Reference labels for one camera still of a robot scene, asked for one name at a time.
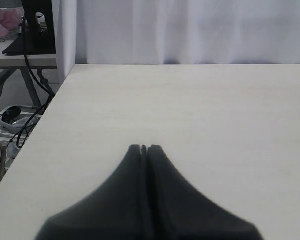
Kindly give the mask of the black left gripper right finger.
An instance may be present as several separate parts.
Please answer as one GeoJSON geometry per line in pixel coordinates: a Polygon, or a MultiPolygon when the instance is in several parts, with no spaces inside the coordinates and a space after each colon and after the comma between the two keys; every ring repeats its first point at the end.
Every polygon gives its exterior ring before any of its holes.
{"type": "Polygon", "coordinates": [[[250,222],[204,196],[172,164],[163,148],[146,154],[147,191],[156,240],[261,240],[250,222]]]}

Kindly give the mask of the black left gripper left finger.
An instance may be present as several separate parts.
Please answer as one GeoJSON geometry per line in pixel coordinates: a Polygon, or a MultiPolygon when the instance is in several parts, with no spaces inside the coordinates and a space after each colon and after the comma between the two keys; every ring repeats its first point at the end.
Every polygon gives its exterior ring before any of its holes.
{"type": "Polygon", "coordinates": [[[131,145],[113,174],[92,194],[50,217],[38,240],[145,240],[146,147],[131,145]]]}

